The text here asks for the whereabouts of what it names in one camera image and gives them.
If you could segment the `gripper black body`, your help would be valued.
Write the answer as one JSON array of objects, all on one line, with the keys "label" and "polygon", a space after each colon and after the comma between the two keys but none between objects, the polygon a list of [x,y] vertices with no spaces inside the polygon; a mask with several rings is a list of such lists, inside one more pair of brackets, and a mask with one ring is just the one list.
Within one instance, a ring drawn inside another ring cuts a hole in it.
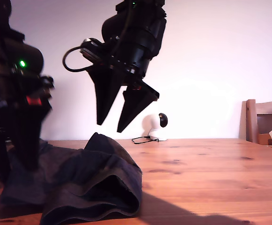
[{"label": "gripper black body", "polygon": [[143,81],[150,63],[150,59],[145,57],[141,49],[129,51],[124,48],[111,53],[111,49],[108,49],[105,45],[82,45],[81,54],[93,63],[93,65],[85,68],[87,72],[92,67],[118,69],[126,72],[122,86],[128,86],[136,81]]},{"label": "gripper black body", "polygon": [[19,70],[0,72],[0,129],[18,129],[18,110],[28,104],[29,99],[49,98],[50,76]]}]

